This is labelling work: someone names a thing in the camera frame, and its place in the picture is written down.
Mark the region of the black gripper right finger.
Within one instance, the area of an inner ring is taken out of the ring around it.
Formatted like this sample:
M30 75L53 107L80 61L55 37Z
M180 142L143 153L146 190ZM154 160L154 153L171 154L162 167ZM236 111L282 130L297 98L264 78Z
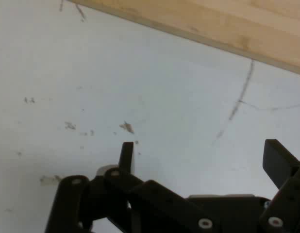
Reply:
M267 139L263 169L278 188L259 218L265 233L300 233L300 161L278 140Z

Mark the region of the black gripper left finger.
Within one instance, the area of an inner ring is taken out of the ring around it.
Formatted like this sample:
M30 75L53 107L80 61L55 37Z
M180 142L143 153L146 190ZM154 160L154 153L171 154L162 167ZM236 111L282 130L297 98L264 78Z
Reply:
M211 233L213 217L154 181L131 173L134 143L122 144L119 163L90 180L60 181L46 226L48 233L89 233L106 218L124 233Z

